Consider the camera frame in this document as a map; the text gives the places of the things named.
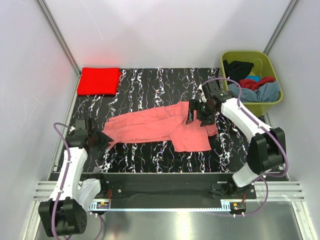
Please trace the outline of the pink t shirt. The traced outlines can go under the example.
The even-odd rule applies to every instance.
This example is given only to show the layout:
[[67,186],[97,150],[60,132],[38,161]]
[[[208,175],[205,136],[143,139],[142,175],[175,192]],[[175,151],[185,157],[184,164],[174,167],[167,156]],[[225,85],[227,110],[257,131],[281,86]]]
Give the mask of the pink t shirt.
[[186,124],[189,103],[180,101],[169,106],[129,112],[109,118],[103,133],[116,143],[138,144],[171,141],[176,152],[211,150],[209,137],[218,133],[215,124],[201,126],[195,119]]

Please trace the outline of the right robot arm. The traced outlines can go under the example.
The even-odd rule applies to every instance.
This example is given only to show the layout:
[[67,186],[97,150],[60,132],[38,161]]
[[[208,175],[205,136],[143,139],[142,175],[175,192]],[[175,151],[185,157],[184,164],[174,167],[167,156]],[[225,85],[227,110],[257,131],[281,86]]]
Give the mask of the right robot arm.
[[230,119],[246,136],[249,148],[246,163],[235,172],[219,190],[213,193],[220,196],[239,198],[259,178],[264,178],[270,171],[288,164],[286,155],[285,132],[272,128],[252,112],[240,100],[240,94],[222,90],[216,86],[216,79],[210,79],[198,87],[198,99],[188,102],[186,125],[199,120],[202,127],[215,123],[215,113],[220,112]]

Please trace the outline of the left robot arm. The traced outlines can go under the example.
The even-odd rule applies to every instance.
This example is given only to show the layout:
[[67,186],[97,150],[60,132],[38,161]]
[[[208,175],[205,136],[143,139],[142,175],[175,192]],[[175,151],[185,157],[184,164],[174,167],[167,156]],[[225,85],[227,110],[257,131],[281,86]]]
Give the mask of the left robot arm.
[[92,118],[79,118],[68,127],[69,136],[59,136],[65,150],[58,180],[48,200],[42,201],[38,214],[48,237],[69,240],[83,234],[88,215],[100,220],[111,208],[112,190],[102,173],[81,179],[83,166],[91,150],[109,146],[110,137],[102,133]]

